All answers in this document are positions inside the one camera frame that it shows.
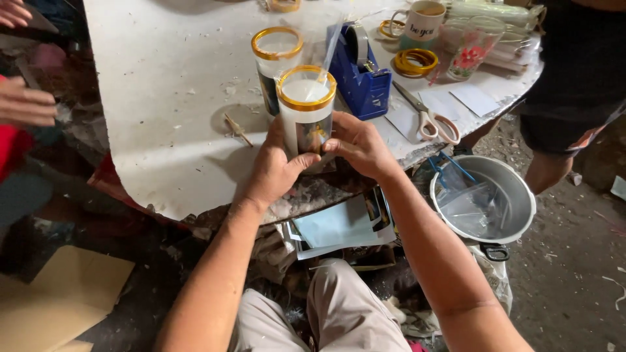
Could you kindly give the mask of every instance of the white table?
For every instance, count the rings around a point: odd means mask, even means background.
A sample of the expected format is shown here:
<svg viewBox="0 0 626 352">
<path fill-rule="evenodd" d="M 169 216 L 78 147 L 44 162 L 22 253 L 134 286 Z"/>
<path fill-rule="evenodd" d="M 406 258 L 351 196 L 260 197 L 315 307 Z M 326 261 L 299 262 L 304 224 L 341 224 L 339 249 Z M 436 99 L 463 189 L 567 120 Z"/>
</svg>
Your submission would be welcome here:
<svg viewBox="0 0 626 352">
<path fill-rule="evenodd" d="M 253 0 L 85 0 L 111 154 L 124 188 L 141 206 L 151 205 L 173 220 L 230 203 L 249 176 L 267 131 L 252 35 L 288 24 L 305 40 L 322 41 L 326 27 L 342 11 L 351 19 L 361 18 L 379 65 L 389 67 L 394 54 L 376 39 L 381 38 L 376 28 L 393 11 L 407 7 L 404 0 L 303 0 L 295 13 L 272 14 Z M 515 75 L 483 65 L 470 82 L 500 101 L 504 110 L 529 89 L 541 68 L 537 60 Z M 449 88 L 428 88 L 424 79 L 394 79 L 413 93 Z M 232 95 L 226 94 L 229 86 L 236 90 Z M 410 109 L 393 88 L 392 97 L 391 109 Z M 457 103 L 461 119 L 456 123 L 464 135 L 489 120 L 476 118 Z M 230 132 L 223 122 L 225 111 L 246 129 L 254 148 L 240 138 L 225 137 Z M 409 143 L 384 117 L 370 121 L 404 166 L 443 147 L 441 141 Z M 311 196 L 310 187 L 319 188 L 319 182 L 297 188 L 291 200 L 271 208 L 265 221 L 349 196 L 343 191 L 331 196 L 330 189 Z M 293 202 L 298 197 L 300 202 Z"/>
</svg>

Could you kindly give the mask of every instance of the scissor blade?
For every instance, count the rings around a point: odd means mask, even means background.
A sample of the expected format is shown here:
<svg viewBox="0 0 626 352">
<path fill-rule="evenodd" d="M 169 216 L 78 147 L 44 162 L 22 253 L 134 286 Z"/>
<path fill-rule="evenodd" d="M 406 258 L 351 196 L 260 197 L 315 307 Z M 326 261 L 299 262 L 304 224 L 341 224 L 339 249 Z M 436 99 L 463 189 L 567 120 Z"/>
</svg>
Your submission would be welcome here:
<svg viewBox="0 0 626 352">
<path fill-rule="evenodd" d="M 404 99 L 406 99 L 409 104 L 413 106 L 413 108 L 415 108 L 416 110 L 428 112 L 428 109 L 424 106 L 424 104 L 422 104 L 422 102 L 419 101 L 413 94 L 410 94 L 408 90 L 404 89 L 404 87 L 401 86 L 398 82 L 391 81 L 391 83 L 394 87 L 396 87 L 396 89 L 400 92 Z"/>
</svg>

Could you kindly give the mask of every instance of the white mug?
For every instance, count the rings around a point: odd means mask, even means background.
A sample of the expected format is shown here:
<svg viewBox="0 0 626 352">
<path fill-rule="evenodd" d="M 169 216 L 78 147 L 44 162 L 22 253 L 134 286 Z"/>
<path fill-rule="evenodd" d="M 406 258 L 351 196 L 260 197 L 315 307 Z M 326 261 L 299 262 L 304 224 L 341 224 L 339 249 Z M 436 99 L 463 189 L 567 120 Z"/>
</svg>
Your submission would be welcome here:
<svg viewBox="0 0 626 352">
<path fill-rule="evenodd" d="M 406 15 L 404 33 L 393 32 L 394 18 L 399 13 Z M 397 10 L 389 22 L 389 34 L 393 38 L 400 38 L 400 49 L 428 49 L 437 37 L 439 26 L 443 23 L 446 7 L 436 1 L 419 0 L 414 2 L 408 10 Z"/>
</svg>

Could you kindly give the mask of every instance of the gold plastic ring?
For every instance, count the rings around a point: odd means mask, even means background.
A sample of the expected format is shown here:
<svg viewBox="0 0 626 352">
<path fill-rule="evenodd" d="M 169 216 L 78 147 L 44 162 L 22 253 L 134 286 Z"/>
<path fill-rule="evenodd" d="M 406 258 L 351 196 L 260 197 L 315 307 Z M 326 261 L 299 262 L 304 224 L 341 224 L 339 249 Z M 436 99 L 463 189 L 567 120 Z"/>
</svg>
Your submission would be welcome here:
<svg viewBox="0 0 626 352">
<path fill-rule="evenodd" d="M 280 13 L 290 13 L 300 8 L 300 0 L 271 0 L 270 10 Z"/>
<path fill-rule="evenodd" d="M 421 63 L 422 66 L 412 63 L 411 60 Z M 437 66 L 438 61 L 437 55 L 430 50 L 408 49 L 398 51 L 394 58 L 394 66 L 396 71 L 404 76 L 425 76 Z"/>
<path fill-rule="evenodd" d="M 259 39 L 272 33 L 293 34 L 296 38 L 298 38 L 298 43 L 295 45 L 295 48 L 293 48 L 291 51 L 286 51 L 284 53 L 273 53 L 271 51 L 261 50 L 258 44 Z M 270 28 L 265 28 L 261 30 L 260 32 L 258 32 L 257 34 L 255 34 L 252 37 L 252 41 L 250 42 L 250 44 L 252 45 L 252 51 L 254 52 L 254 55 L 258 56 L 259 58 L 262 58 L 263 60 L 278 61 L 279 59 L 291 59 L 294 56 L 298 55 L 300 50 L 302 50 L 303 42 L 304 41 L 302 40 L 302 36 L 300 35 L 300 33 L 298 33 L 297 31 L 289 27 L 270 27 Z"/>
<path fill-rule="evenodd" d="M 331 75 L 330 72 L 326 74 L 326 79 L 329 82 L 330 89 L 328 91 L 328 94 L 322 97 L 320 100 L 308 102 L 296 101 L 289 98 L 287 95 L 285 95 L 285 93 L 283 93 L 282 85 L 285 82 L 285 79 L 290 75 L 298 72 L 315 72 L 319 74 L 320 72 L 322 72 L 322 68 L 314 65 L 300 65 L 284 72 L 276 83 L 276 93 L 278 95 L 278 99 L 280 99 L 284 105 L 297 111 L 316 111 L 324 108 L 325 106 L 328 106 L 328 104 L 331 103 L 332 98 L 335 96 L 335 91 L 337 90 L 337 81 L 335 81 L 335 78 Z"/>
<path fill-rule="evenodd" d="M 397 19 L 393 20 L 393 24 L 397 24 L 398 27 L 404 27 L 405 24 L 402 21 L 398 21 Z M 394 37 L 391 35 L 391 28 L 389 28 L 391 25 L 391 20 L 390 19 L 386 19 L 383 22 L 381 22 L 381 25 L 378 26 L 378 31 L 384 35 L 385 37 L 389 37 L 389 38 L 393 38 L 393 39 L 397 39 L 397 37 Z"/>
</svg>

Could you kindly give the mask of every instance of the mug handle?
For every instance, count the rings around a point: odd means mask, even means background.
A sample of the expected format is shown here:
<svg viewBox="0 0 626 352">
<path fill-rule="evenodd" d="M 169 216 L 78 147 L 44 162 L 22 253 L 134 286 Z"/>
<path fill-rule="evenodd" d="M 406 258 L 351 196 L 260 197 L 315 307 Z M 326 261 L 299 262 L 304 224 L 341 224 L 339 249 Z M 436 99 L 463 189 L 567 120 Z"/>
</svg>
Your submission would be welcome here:
<svg viewBox="0 0 626 352">
<path fill-rule="evenodd" d="M 393 34 L 393 19 L 396 17 L 397 14 L 402 13 L 405 16 L 409 16 L 409 10 L 397 10 L 396 12 L 393 13 L 393 16 L 391 16 L 391 20 L 389 21 L 389 34 L 393 37 L 393 38 L 400 38 L 400 34 Z"/>
</svg>

